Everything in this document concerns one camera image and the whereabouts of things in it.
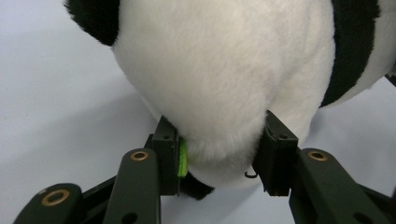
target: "black fur patch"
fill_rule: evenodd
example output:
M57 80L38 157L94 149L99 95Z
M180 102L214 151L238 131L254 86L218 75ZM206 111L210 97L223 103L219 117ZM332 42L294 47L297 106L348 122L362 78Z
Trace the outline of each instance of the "black fur patch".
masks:
M85 32L112 46L119 34L120 0L66 0L64 6Z
M213 188L195 179L195 177L190 173L181 179L180 191L194 198L195 200L202 200L208 194L213 192L213 190Z
M329 105L356 85L374 47L377 0L332 0L335 60L321 106Z
M386 78L389 80L389 82L390 83L392 83L393 84L393 86L395 86L396 87L396 77L395 76L389 76L389 75L386 75Z

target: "panda plush toy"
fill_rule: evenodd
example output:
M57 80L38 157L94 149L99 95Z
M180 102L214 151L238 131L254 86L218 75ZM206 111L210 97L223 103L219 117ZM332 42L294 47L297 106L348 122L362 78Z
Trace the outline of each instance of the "panda plush toy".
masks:
M252 172L266 110L301 143L320 107L350 99L396 62L395 0L66 0L65 6L85 32L111 47L153 116L178 129L191 178L207 189L260 181L245 172Z

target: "green object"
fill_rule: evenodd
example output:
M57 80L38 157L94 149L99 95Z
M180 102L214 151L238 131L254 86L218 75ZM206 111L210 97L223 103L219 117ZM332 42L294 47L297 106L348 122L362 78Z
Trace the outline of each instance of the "green object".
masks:
M184 177L189 171L189 163L187 159L187 145L183 138L180 138L179 159L178 159L178 177Z

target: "white table surface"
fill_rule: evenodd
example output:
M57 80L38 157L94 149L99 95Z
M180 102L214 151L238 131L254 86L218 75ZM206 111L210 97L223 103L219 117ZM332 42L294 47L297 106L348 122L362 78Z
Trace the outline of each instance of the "white table surface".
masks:
M396 88L385 79L320 110L304 147L332 153L353 178L396 185ZM41 189L85 191L115 175L156 127L108 47L83 33L61 0L0 1L0 223ZM196 202L162 197L163 223L293 223L287 198L262 187L217 189Z

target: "black metal bracket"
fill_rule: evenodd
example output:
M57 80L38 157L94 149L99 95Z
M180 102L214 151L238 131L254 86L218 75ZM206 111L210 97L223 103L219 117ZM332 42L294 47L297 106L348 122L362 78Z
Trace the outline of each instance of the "black metal bracket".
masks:
M41 190L15 224L159 224L160 195L177 195L177 130L164 118L144 148L124 155L117 176L84 193L73 184ZM253 168L272 196L288 196L298 224L396 223L392 198L355 183L319 149L300 150L298 138L268 112Z

